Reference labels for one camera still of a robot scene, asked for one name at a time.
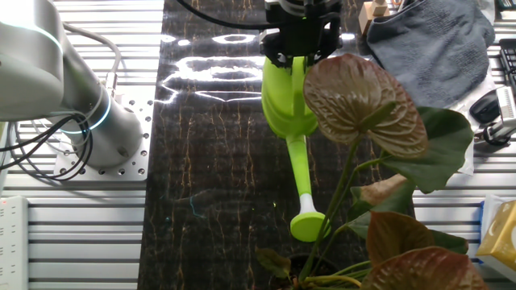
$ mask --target marble surface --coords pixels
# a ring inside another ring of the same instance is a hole
[[[345,0],[338,54],[367,53],[356,37],[361,2]],[[264,20],[263,0],[193,4],[220,19]],[[216,26],[167,0],[163,33],[169,36],[160,54],[139,289],[268,289],[270,274],[257,263],[255,247],[288,256],[311,245],[289,234],[298,193],[285,141],[262,113],[258,32]],[[315,206],[325,211],[348,149],[319,132],[308,148]],[[354,162],[375,154],[364,141]],[[381,175],[364,172],[356,184]],[[363,261],[364,241],[343,234],[329,258],[339,267]]]

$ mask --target green leaf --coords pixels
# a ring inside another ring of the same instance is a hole
[[[352,221],[360,215],[379,205],[387,197],[395,194],[408,180],[399,174],[387,180],[375,182],[362,187],[352,187],[353,206],[347,212],[347,221]]]
[[[445,234],[437,230],[431,230],[431,233],[434,236],[435,245],[437,247],[443,247],[462,255],[466,255],[466,253],[468,253],[468,241],[466,241],[464,238],[456,237],[451,234]]]
[[[352,187],[351,192],[353,195],[353,206],[347,211],[347,221],[353,221],[357,219],[364,213],[367,213],[370,209],[373,208],[367,201],[362,201],[360,199],[360,187]]]
[[[256,259],[267,271],[270,271],[277,278],[290,277],[290,259],[281,257],[275,250],[255,248]]]
[[[423,193],[431,193],[443,189],[462,167],[473,132],[460,113],[429,107],[419,107],[418,111],[427,129],[427,153],[417,159],[390,156],[382,163],[414,182]],[[382,156],[387,157],[389,153],[384,151]]]
[[[373,207],[375,212],[396,212],[404,213],[412,202],[412,193],[416,185],[412,182],[405,182],[393,195],[387,197],[382,203]],[[345,227],[352,229],[361,238],[368,237],[368,227],[371,221],[371,212],[360,215],[357,219],[348,222]]]

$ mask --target watering can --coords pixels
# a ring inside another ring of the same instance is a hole
[[[303,56],[293,59],[292,68],[278,68],[266,59],[261,101],[269,126],[287,142],[298,188],[301,211],[290,222],[290,232],[302,242],[315,242],[324,214],[315,209],[312,199],[306,136],[318,124],[303,97],[306,70]]]

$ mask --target gray towel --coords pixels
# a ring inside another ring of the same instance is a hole
[[[474,0],[416,0],[374,19],[367,41],[416,106],[445,108],[484,80],[494,29]]]

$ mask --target computer mouse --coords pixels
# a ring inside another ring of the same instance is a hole
[[[480,124],[489,124],[500,116],[500,105],[498,104],[497,90],[492,90],[476,101],[469,113]]]

